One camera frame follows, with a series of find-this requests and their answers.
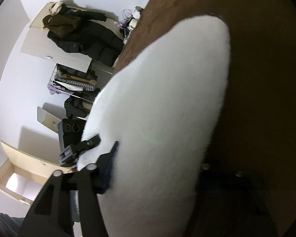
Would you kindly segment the metal storage rack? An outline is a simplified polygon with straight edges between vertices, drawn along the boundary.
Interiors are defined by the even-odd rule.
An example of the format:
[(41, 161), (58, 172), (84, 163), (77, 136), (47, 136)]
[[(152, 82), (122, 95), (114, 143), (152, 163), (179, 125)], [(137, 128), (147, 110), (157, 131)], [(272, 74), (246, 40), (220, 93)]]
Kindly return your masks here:
[(56, 64), (47, 88), (51, 95), (66, 94), (93, 103), (113, 75), (112, 67), (92, 62), (86, 72)]

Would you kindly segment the open cardboard box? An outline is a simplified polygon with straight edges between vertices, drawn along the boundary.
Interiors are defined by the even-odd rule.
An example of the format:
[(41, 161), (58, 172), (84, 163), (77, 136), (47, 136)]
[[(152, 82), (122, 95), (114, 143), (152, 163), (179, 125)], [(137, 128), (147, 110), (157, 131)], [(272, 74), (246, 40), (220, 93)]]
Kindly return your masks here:
[(43, 185), (56, 170), (67, 173), (61, 167), (1, 141), (7, 160), (0, 167), (0, 191), (28, 206), (32, 205)]

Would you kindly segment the silver laptop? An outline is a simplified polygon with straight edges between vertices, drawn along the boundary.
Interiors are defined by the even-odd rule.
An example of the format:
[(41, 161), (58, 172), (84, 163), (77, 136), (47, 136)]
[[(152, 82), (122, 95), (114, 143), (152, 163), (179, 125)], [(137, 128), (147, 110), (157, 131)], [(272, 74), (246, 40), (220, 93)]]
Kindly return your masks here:
[(37, 121), (51, 131), (58, 133), (58, 124), (61, 122), (61, 119), (55, 117), (39, 106), (37, 107)]

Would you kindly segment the white fleece garment black trim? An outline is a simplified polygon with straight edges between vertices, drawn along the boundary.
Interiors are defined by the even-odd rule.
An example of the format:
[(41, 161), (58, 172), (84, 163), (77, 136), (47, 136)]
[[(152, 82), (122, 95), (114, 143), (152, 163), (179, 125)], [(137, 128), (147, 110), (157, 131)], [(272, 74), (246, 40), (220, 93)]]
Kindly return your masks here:
[(177, 23), (110, 79), (83, 139), (99, 146), (84, 168), (119, 148), (99, 205), (109, 236), (182, 236), (205, 150), (223, 105), (230, 61), (227, 25), (198, 16)]

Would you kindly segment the brown fuzzy bed blanket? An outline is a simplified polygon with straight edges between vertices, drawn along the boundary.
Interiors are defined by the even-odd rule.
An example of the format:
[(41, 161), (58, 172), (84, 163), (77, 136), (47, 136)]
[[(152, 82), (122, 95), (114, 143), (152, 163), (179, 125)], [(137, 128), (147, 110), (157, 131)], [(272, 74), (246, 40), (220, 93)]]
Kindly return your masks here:
[(150, 0), (115, 69), (206, 14), (227, 24), (231, 58), (184, 235), (296, 236), (296, 0)]

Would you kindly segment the brown fuzzy hanging jacket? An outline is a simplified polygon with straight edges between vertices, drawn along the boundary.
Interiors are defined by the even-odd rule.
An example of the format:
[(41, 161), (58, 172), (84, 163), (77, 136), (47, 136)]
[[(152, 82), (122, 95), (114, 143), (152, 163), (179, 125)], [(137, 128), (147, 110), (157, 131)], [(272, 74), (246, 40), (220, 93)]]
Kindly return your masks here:
[(45, 28), (63, 38), (78, 27), (80, 20), (79, 17), (55, 14), (45, 16), (42, 22)]

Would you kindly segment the black hanging puffer coat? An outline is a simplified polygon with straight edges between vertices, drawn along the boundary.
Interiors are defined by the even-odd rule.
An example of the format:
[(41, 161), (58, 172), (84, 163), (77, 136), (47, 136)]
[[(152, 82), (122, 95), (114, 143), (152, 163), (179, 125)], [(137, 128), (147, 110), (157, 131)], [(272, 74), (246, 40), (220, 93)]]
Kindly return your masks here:
[(112, 30), (99, 24), (105, 22), (104, 13), (77, 10), (63, 2), (53, 3), (48, 15), (79, 17), (78, 27), (63, 38), (49, 30), (47, 37), (60, 49), (69, 54), (83, 54), (108, 67), (113, 67), (122, 52), (124, 43)]

